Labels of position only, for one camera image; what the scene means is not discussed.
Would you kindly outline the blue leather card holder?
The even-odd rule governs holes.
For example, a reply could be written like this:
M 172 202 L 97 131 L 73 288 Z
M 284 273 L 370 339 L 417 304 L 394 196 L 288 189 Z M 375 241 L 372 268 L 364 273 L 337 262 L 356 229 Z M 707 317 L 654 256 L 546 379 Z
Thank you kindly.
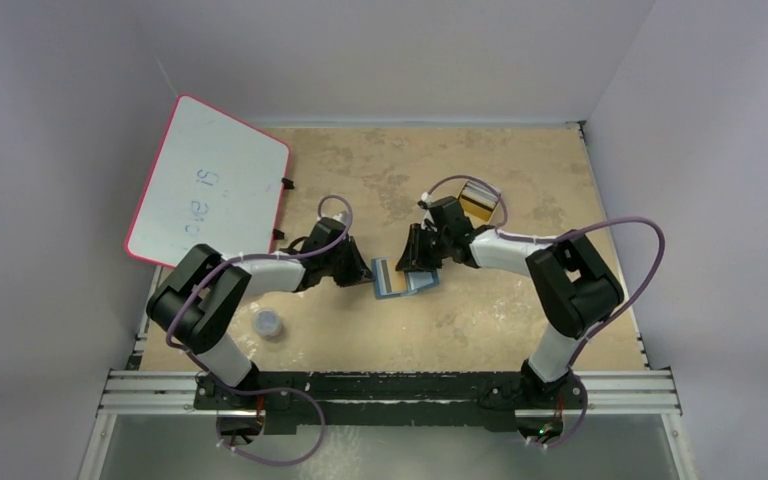
M 414 294 L 423 292 L 425 290 L 435 288 L 440 284 L 440 279 L 437 271 L 403 272 L 407 279 L 408 290 L 401 295 L 382 297 L 378 291 L 378 285 L 377 285 L 377 278 L 378 278 L 377 261 L 380 258 L 373 259 L 371 264 L 371 269 L 374 274 L 374 295 L 375 295 L 375 298 L 378 300 L 414 295 Z

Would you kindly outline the grey striped credit card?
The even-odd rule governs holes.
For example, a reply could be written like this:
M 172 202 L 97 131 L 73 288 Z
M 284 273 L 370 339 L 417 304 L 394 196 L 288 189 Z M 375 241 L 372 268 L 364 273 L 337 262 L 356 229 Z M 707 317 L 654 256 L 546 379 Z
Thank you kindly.
M 377 261 L 377 285 L 382 297 L 401 295 L 408 290 L 408 283 L 403 272 L 396 269 L 396 263 L 390 258 Z

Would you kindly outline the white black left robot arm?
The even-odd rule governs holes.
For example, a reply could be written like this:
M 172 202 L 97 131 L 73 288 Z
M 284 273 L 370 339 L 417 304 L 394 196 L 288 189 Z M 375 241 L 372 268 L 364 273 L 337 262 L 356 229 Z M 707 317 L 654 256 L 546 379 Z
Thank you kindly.
M 190 355 L 220 382 L 232 408 L 252 405 L 258 368 L 228 333 L 238 306 L 266 293 L 299 293 L 330 278 L 341 287 L 372 282 L 346 221 L 323 217 L 311 232 L 270 254 L 226 259 L 207 244 L 190 249 L 147 302 L 145 312 L 168 346 Z

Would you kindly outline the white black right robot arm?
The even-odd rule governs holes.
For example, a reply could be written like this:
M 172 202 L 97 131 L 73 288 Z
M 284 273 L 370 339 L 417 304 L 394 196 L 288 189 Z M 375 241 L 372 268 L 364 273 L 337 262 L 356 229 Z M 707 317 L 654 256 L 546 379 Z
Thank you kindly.
M 585 334 L 624 302 L 618 279 L 584 235 L 526 238 L 490 225 L 476 227 L 452 196 L 423 195 L 418 205 L 425 215 L 410 226 L 397 270 L 430 272 L 451 260 L 531 279 L 548 325 L 523 362 L 521 392 L 533 406 L 548 405 L 570 377 Z

